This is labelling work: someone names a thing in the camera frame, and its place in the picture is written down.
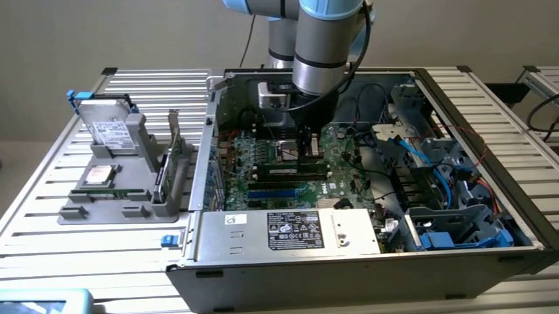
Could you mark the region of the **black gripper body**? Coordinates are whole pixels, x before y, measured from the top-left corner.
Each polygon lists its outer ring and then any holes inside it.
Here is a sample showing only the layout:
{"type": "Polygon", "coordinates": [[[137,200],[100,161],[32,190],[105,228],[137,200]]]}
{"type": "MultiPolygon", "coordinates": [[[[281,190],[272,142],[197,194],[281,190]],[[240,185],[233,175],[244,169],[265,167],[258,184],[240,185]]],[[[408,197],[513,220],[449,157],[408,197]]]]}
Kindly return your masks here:
{"type": "Polygon", "coordinates": [[[337,106],[339,92],[331,93],[321,101],[314,102],[305,108],[290,111],[289,116],[298,128],[320,131],[332,121],[337,106]]]}

